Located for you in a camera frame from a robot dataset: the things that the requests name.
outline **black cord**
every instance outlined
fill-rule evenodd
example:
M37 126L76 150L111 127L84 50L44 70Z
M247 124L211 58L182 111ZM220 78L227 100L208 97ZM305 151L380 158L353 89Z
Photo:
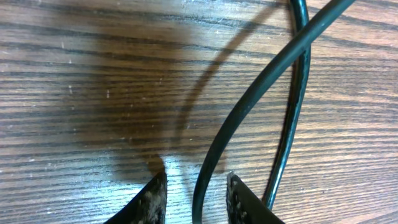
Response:
M261 96L280 77L286 68L355 0L331 0L314 18L275 56L259 74L228 115L207 152L193 193L192 222L201 223L203 201L211 175L236 128Z
M290 0L293 9L296 32L304 28L308 23L308 11L305 0ZM309 47L296 60L296 67L290 88L287 114L285 117L282 138L279 143L277 157L268 180L267 190L262 198L265 206L272 210L278 186L282 180L282 174L292 148L294 133L299 121L300 109L304 99L305 87L307 86L308 74L310 73L311 48Z

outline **scratch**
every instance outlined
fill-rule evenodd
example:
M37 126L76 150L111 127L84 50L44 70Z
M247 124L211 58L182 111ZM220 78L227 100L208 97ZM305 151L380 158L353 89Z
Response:
M214 28L215 26L217 26L223 19L224 19L224 18L221 18L218 22L216 22L216 24L212 25L212 26L210 27L210 29L207 31L206 34L208 34L208 33L212 30L212 28Z

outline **wood grain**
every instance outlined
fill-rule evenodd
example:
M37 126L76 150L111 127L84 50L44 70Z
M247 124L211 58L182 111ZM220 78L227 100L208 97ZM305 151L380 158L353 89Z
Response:
M308 0L312 17L327 0ZM312 45L274 205L286 223L398 222L398 1L358 0ZM290 40L287 1L0 2L0 223L101 223L165 169L167 223L190 223L204 156ZM226 175L261 196L288 69L213 174L204 221L227 223Z

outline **wooden table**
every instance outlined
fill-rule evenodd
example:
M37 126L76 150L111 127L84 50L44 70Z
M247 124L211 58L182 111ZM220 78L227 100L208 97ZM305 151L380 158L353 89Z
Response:
M167 223L191 223L205 154L290 22L284 0L1 1L0 223L102 223L163 168ZM397 0L358 0L314 41L286 223L398 222L397 65ZM205 223L227 223L231 170L262 195L291 75L228 144Z

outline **black cable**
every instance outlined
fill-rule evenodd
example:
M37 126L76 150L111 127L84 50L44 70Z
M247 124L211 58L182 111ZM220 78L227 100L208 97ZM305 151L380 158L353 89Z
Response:
M192 222L201 223L203 200L211 175L236 128L261 96L280 77L286 68L355 0L331 0L314 18L275 56L260 73L228 115L218 131L201 167L193 193Z
M305 0L290 0L290 5L293 9L296 32L298 32L307 25L309 20L307 4ZM311 48L309 47L296 60L282 138L279 143L274 167L268 180L267 190L264 192L262 199L269 210L272 210L278 186L282 180L282 174L284 173L290 149L292 148L294 133L304 99L305 87L307 86L308 74L310 73L310 61Z

